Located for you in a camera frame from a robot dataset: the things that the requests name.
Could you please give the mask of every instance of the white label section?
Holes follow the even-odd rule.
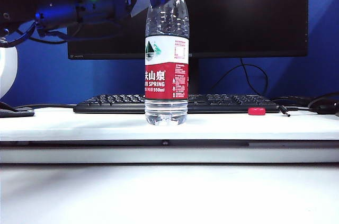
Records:
[[[151,36],[145,42],[145,65],[189,63],[189,40],[177,36]]]

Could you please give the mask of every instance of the keyboard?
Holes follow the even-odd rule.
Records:
[[[190,94],[188,113],[247,113],[250,107],[264,107],[278,113],[279,106],[259,95]],[[145,113],[142,94],[101,94],[77,104],[75,113]]]

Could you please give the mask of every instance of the plastic water bottle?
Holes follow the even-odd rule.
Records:
[[[145,113],[153,125],[187,118],[190,24],[185,0],[150,6],[146,21]]]

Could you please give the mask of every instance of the monitor screen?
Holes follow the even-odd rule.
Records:
[[[305,56],[308,0],[186,0],[190,56]],[[85,25],[78,37],[121,33],[120,37],[71,42],[70,59],[144,59],[147,10],[120,25]],[[77,27],[68,28],[72,34]]]

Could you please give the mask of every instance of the red bottle label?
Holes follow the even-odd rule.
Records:
[[[186,38],[166,35],[146,38],[146,98],[188,98],[188,54],[189,40]]]

